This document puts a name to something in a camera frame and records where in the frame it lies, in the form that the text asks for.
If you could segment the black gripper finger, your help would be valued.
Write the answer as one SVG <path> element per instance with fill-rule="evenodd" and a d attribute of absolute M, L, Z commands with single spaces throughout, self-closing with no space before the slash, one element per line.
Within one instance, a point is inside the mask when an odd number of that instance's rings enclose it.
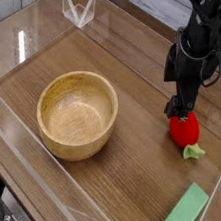
<path fill-rule="evenodd" d="M 164 113 L 170 119 L 171 117 L 177 117 L 180 122 L 184 122 L 188 119 L 189 113 L 193 111 L 194 100 L 182 101 L 178 96 L 174 95 L 166 103 Z"/>

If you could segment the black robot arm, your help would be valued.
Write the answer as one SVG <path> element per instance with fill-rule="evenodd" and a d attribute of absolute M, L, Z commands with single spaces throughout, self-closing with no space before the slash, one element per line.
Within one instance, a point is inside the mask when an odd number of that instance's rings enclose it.
<path fill-rule="evenodd" d="M 176 85 L 164 113 L 181 121 L 194 110 L 199 88 L 213 86 L 221 76 L 221 0 L 189 1 L 190 19 L 178 28 L 164 70 L 164 80 Z"/>

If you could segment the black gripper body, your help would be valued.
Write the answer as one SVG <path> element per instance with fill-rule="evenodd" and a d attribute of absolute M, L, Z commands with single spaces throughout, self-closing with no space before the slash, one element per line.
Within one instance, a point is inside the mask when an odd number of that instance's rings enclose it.
<path fill-rule="evenodd" d="M 176 83 L 180 103 L 194 105 L 199 87 L 209 88 L 220 78 L 221 50 L 196 56 L 190 50 L 185 29 L 179 28 L 166 57 L 164 74 L 165 82 Z"/>

